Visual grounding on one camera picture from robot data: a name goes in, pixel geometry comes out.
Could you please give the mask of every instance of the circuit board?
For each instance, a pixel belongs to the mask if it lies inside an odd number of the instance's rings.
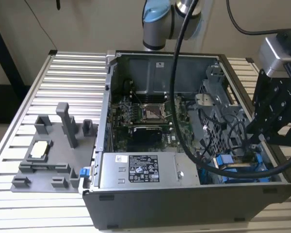
[[[179,126],[189,149],[195,153],[199,143],[190,118],[176,97]],[[170,101],[164,103],[133,103],[123,97],[112,104],[112,132],[114,152],[183,152],[172,124]]]

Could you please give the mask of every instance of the warning label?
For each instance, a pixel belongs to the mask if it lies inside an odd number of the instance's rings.
[[[130,155],[129,181],[160,182],[157,155]]]

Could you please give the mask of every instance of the white wall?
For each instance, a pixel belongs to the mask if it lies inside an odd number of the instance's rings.
[[[144,0],[27,0],[58,50],[143,50]],[[23,0],[0,0],[0,32],[26,84],[31,84],[52,43]],[[173,50],[174,43],[166,45]],[[194,41],[184,44],[191,51]]]
[[[144,0],[61,0],[60,11],[55,0],[27,1],[58,50],[143,49]],[[256,58],[263,36],[236,31],[225,0],[205,1],[214,1],[214,6],[203,46],[199,50],[196,41],[184,42],[182,51]],[[231,8],[237,22],[247,30],[291,27],[291,0],[231,0]],[[0,32],[24,82],[31,84],[53,45],[23,0],[0,0]],[[168,42],[166,50],[172,51],[174,45],[174,41]]]
[[[291,0],[230,0],[236,22],[247,31],[291,28]],[[225,0],[215,0],[202,52],[253,57],[265,36],[247,36],[232,25]]]

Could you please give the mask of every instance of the aluminum extrusion table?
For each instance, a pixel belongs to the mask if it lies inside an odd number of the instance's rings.
[[[91,119],[99,123],[105,59],[105,54],[74,52],[47,57],[0,143],[0,233],[98,232],[80,194],[9,190],[35,133],[33,124],[39,114],[48,114],[52,122],[59,122],[56,105],[68,102],[69,114],[76,122]],[[228,60],[252,98],[259,73],[256,65],[241,58]],[[291,156],[291,148],[281,149],[286,157]],[[131,229],[131,232],[291,233],[291,197],[285,203],[269,205],[249,223]]]

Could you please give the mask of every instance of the black cable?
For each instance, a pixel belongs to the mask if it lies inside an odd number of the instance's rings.
[[[268,35],[268,34],[276,34],[276,33],[280,33],[282,31],[290,31],[291,28],[287,28],[287,29],[275,29],[275,30],[267,30],[267,31],[257,31],[257,32],[250,32],[250,31],[246,31],[244,29],[242,29],[235,21],[230,5],[229,5],[229,0],[226,0],[226,7],[227,7],[227,12],[228,12],[228,16],[230,18],[230,20],[232,21],[234,27],[242,34],[245,35]]]
[[[209,143],[208,143],[208,145],[206,146],[206,148],[205,148],[204,152],[202,153],[201,157],[203,157],[203,156],[206,154],[206,152],[208,152],[209,156],[211,156],[211,154],[210,154],[210,152],[209,152],[209,148],[210,148],[210,146],[211,146],[211,144],[212,144],[212,135],[211,135],[210,132],[208,132],[208,133],[209,133]]]
[[[141,16],[142,27],[144,27],[144,14],[145,14],[146,2],[147,2],[147,0],[145,0],[144,7],[142,9],[142,16]]]
[[[42,27],[40,21],[38,20],[38,17],[35,15],[34,11],[32,10],[32,8],[30,7],[30,5],[28,4],[27,0],[24,0],[25,3],[27,4],[27,6],[29,7],[29,9],[31,10],[33,16],[35,17],[35,19],[38,21],[38,24],[40,25],[40,28],[44,31],[44,33],[48,36],[49,40],[52,42],[53,46],[55,47],[55,49],[57,50],[56,45],[54,44],[53,40],[51,39],[51,37],[49,36],[49,34],[44,30],[44,28]]]
[[[175,52],[173,56],[173,64],[172,64],[172,69],[171,69],[171,77],[170,77],[170,101],[171,101],[171,113],[172,113],[172,119],[174,123],[174,128],[178,137],[178,140],[180,144],[182,145],[182,148],[186,155],[194,162],[196,165],[199,167],[205,169],[206,171],[213,172],[217,175],[220,176],[227,176],[227,177],[232,177],[232,178],[237,178],[237,179],[258,179],[258,178],[264,178],[264,177],[270,177],[276,174],[279,174],[283,172],[284,170],[288,169],[291,167],[291,158],[282,163],[281,165],[274,167],[270,170],[266,171],[255,171],[255,172],[232,172],[232,171],[226,171],[226,170],[219,170],[215,167],[209,166],[205,164],[200,158],[196,158],[189,148],[186,146],[185,141],[183,140],[180,127],[178,124],[178,119],[177,119],[177,114],[176,114],[176,105],[175,105],[175,78],[176,78],[176,69],[177,69],[177,62],[178,62],[178,57],[180,53],[180,48],[181,44],[184,38],[185,31],[188,27],[190,17],[192,16],[192,12],[194,8],[196,7],[198,3],[198,0],[193,0],[189,11],[187,15],[184,18],[182,27],[180,29],[180,33],[177,39],[176,47],[175,47]]]
[[[225,125],[224,122],[219,122],[219,121],[217,121],[217,120],[212,119],[210,116],[208,116],[208,115],[205,113],[204,109],[199,108],[199,109],[198,109],[198,115],[200,115],[201,113],[204,115],[204,117],[205,117],[207,120],[211,121],[212,123],[217,124],[217,125],[220,125],[220,126]]]
[[[238,125],[241,125],[243,122],[242,121],[237,121],[235,124],[232,125],[231,129],[229,130],[228,132],[228,135],[227,135],[227,146],[228,146],[228,149],[234,154],[236,155],[236,152],[234,151],[235,148],[232,148],[231,144],[230,144],[230,139],[231,139],[231,136],[232,136],[232,132],[234,130],[234,128]]]

